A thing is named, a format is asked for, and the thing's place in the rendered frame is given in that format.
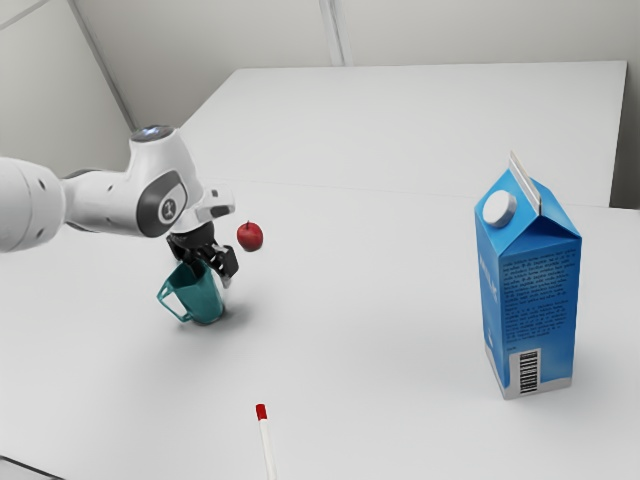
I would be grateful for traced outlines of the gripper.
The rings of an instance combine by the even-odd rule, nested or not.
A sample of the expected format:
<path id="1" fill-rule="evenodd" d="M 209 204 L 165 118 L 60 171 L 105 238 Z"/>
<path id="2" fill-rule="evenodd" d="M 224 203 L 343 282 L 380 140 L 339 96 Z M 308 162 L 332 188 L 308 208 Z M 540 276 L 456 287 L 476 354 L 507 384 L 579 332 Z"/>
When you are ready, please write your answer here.
<path id="1" fill-rule="evenodd" d="M 230 245 L 217 243 L 212 222 L 206 222 L 189 232 L 172 232 L 166 240 L 177 260 L 189 265 L 202 260 L 217 273 L 224 289 L 230 287 L 232 277 L 238 272 L 238 261 Z"/>

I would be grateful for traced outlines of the teal faceted mug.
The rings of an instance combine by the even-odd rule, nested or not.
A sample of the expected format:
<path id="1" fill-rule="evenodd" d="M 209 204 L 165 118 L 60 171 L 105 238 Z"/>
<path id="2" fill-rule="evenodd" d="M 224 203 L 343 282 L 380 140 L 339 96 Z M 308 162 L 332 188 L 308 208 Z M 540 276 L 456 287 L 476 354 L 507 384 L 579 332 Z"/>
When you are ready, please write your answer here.
<path id="1" fill-rule="evenodd" d="M 167 303 L 171 295 L 176 297 L 183 313 L 177 312 Z M 160 287 L 156 299 L 182 323 L 191 321 L 210 325 L 224 312 L 224 304 L 211 269 L 201 260 L 192 264 L 180 262 Z"/>

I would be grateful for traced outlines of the red apple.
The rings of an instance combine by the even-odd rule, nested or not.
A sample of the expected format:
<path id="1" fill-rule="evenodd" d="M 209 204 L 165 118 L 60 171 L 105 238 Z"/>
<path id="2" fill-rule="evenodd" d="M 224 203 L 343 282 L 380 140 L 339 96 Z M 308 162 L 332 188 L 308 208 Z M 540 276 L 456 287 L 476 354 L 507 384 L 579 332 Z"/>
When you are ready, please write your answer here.
<path id="1" fill-rule="evenodd" d="M 262 229 L 251 221 L 247 221 L 237 228 L 236 238 L 239 245 L 247 252 L 259 250 L 264 242 Z"/>

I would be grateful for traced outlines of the white pen with red cap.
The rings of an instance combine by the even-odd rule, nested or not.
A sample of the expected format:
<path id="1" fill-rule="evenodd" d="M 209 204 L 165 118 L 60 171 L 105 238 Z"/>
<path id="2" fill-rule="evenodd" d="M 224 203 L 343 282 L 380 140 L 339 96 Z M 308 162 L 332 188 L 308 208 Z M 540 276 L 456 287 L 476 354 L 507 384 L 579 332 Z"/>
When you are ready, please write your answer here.
<path id="1" fill-rule="evenodd" d="M 258 420 L 261 442 L 263 447 L 263 455 L 265 461 L 267 480 L 277 480 L 277 468 L 275 463 L 274 451 L 269 432 L 268 414 L 266 406 L 262 403 L 255 405 L 256 416 Z"/>

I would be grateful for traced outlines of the blue milk carton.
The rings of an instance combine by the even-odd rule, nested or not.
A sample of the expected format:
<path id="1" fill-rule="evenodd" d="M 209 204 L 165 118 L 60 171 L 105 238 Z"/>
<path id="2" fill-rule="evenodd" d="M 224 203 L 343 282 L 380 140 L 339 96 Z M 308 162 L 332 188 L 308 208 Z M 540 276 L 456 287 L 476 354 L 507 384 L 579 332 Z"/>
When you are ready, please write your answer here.
<path id="1" fill-rule="evenodd" d="M 474 214 L 485 352 L 503 398 L 569 387 L 579 231 L 516 156 Z"/>

